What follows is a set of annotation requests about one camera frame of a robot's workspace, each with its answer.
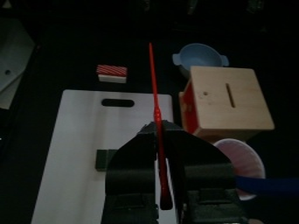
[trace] black surface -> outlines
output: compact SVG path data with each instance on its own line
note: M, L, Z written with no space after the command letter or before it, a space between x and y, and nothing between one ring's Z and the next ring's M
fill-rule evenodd
M231 67L255 69L275 130L258 134L249 144L262 157L270 178L299 176L295 7L285 6L278 4L271 10L263 27L257 22L239 26L237 19L226 23L219 18L219 25L215 19L215 23L198 25L197 31L170 31L165 24L158 28L147 26L151 20L145 26L141 24L146 20L139 21L141 29L129 29L114 22L111 26L103 25L105 18L97 22L47 19L14 98L6 124L8 134L2 140L2 223L31 223L63 90L151 93L150 40L159 93L173 96L178 125L182 125L178 94L187 80L173 63L173 53L186 44L201 42L229 56ZM98 64L126 66L127 84L101 83L95 73ZM297 198L257 197L243 205L250 218L273 224L298 223L298 203Z

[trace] blue object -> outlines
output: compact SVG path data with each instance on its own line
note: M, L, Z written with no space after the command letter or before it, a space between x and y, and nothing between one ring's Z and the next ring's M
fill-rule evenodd
M194 43L173 55L173 63L181 67L183 75L189 78L191 66L227 67L230 60L209 45Z
M255 195L299 197L299 178L247 178L237 176L238 189Z

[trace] cutting board handle hole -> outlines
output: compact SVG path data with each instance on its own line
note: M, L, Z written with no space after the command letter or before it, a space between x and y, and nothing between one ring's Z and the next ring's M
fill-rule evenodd
M102 105L105 107L133 108L135 106L135 102L133 100L123 99L105 99L102 101Z

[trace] white container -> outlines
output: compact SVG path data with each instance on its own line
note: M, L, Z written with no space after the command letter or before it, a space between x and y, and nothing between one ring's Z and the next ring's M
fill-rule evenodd
M234 138L226 138L219 140L214 146L219 148L223 154L229 157L234 166L234 172L238 176L257 179L266 178L263 161L246 142ZM255 194L243 192L239 189L238 195L242 200L251 200L257 197Z
M23 74L34 41L15 18L0 18L0 93Z

